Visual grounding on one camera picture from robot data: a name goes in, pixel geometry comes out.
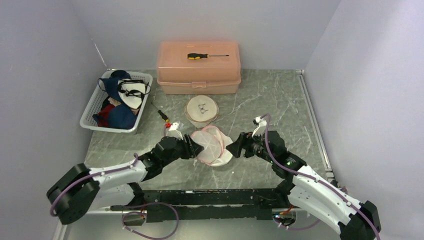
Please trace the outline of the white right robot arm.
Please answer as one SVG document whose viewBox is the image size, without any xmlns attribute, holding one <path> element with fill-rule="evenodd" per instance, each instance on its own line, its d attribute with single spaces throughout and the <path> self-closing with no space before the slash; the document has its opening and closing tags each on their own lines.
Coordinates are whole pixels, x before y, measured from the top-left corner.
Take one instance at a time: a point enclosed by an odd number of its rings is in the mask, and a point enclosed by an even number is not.
<svg viewBox="0 0 424 240">
<path fill-rule="evenodd" d="M 276 203 L 299 207 L 331 227 L 342 240 L 378 240 L 381 223 L 377 207 L 349 196 L 317 174 L 306 162 L 287 150 L 276 131 L 262 136 L 242 132 L 226 146 L 234 157 L 257 156 L 272 164 L 283 179 L 275 188 Z"/>
</svg>

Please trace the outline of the beige lace bra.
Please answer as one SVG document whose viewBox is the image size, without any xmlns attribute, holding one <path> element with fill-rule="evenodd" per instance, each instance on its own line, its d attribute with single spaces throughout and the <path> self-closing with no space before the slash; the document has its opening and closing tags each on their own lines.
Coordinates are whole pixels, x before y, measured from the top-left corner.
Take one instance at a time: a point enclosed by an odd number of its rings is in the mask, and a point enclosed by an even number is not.
<svg viewBox="0 0 424 240">
<path fill-rule="evenodd" d="M 108 101 L 111 105 L 113 105 L 113 106 L 115 106 L 115 107 L 117 107 L 117 106 L 119 106 L 119 105 L 121 105 L 121 104 L 122 104 L 120 101 L 118 101 L 118 100 L 116 100 L 116 99 L 114 99 L 114 98 L 112 98 L 112 97 L 108 97 L 108 98 L 107 98 L 107 101 Z M 129 109 L 133 112 L 133 114 L 134 114 L 134 115 L 137 115 L 137 114 L 139 113 L 139 111 L 140 111 L 140 109 L 139 109 L 139 108 L 137 108 L 137 109 L 129 108 Z"/>
</svg>

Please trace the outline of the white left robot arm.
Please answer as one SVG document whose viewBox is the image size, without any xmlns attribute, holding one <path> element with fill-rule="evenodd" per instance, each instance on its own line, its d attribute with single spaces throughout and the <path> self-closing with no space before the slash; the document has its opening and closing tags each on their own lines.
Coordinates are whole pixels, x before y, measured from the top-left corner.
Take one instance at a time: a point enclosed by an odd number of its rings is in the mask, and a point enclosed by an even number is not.
<svg viewBox="0 0 424 240">
<path fill-rule="evenodd" d="M 49 213 L 68 225 L 99 208 L 123 206 L 137 210 L 145 203 L 141 182 L 158 176 L 170 163 L 193 159 L 203 150 L 188 134 L 182 138 L 165 136 L 150 151 L 135 154 L 127 163 L 101 168 L 79 163 L 47 191 Z"/>
</svg>

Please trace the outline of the white mesh bag red zipper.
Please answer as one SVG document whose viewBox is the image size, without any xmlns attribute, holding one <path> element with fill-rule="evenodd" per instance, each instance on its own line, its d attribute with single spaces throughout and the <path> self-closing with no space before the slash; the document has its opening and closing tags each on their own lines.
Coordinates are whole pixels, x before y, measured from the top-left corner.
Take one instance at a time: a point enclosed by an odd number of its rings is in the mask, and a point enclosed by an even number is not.
<svg viewBox="0 0 424 240">
<path fill-rule="evenodd" d="M 191 138 L 204 148 L 194 158 L 195 163 L 200 162 L 210 167 L 220 167 L 228 164 L 233 158 L 233 155 L 226 150 L 226 146 L 232 144 L 233 140 L 214 125 L 194 131 Z"/>
</svg>

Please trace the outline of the red bra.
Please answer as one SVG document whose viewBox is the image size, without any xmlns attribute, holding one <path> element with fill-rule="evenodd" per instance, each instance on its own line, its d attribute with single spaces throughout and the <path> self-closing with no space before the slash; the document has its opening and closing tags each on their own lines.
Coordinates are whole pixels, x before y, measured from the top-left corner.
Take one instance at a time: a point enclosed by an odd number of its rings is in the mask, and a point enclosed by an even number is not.
<svg viewBox="0 0 424 240">
<path fill-rule="evenodd" d="M 108 104 L 100 112 L 92 115 L 92 118 L 94 119 L 98 127 L 103 127 L 103 128 L 109 127 L 108 118 L 109 118 L 110 111 L 114 107 L 115 107 L 114 105 Z"/>
</svg>

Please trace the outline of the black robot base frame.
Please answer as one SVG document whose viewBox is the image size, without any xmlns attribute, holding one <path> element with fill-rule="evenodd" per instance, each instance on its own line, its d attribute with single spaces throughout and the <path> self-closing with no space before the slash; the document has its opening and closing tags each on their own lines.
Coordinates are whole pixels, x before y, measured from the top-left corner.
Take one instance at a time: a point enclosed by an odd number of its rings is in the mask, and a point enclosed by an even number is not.
<svg viewBox="0 0 424 240">
<path fill-rule="evenodd" d="M 271 220 L 282 212 L 293 212 L 280 186 L 203 190 L 142 190 L 128 204 L 116 203 L 117 211 L 140 211 L 148 223 L 168 220 L 243 219 Z"/>
</svg>

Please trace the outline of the navy blue bra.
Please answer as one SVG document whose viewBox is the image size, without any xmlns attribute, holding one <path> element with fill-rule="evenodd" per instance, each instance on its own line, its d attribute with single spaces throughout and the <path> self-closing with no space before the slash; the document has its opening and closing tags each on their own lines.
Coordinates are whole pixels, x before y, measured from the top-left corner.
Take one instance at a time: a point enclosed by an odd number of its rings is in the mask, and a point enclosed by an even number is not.
<svg viewBox="0 0 424 240">
<path fill-rule="evenodd" d="M 120 80 L 130 80 L 130 75 L 124 70 L 115 70 L 111 73 L 108 78 L 99 78 L 97 80 L 97 85 L 100 89 L 107 93 L 106 99 L 102 103 L 100 111 L 109 105 L 107 98 L 111 97 L 117 101 L 121 102 L 121 105 L 115 106 L 109 113 L 108 124 L 109 128 L 116 129 L 131 129 L 135 125 L 137 119 L 136 115 L 130 110 L 119 95 L 119 81 Z"/>
</svg>

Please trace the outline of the beige mesh laundry bag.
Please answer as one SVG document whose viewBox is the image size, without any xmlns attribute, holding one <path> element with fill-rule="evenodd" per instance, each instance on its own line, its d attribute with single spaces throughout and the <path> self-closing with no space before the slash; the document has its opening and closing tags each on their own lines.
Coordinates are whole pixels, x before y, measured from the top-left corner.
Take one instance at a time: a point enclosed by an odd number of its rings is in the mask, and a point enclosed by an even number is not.
<svg viewBox="0 0 424 240">
<path fill-rule="evenodd" d="M 209 96 L 196 95 L 187 102 L 183 112 L 195 128 L 202 129 L 217 119 L 219 107 Z"/>
</svg>

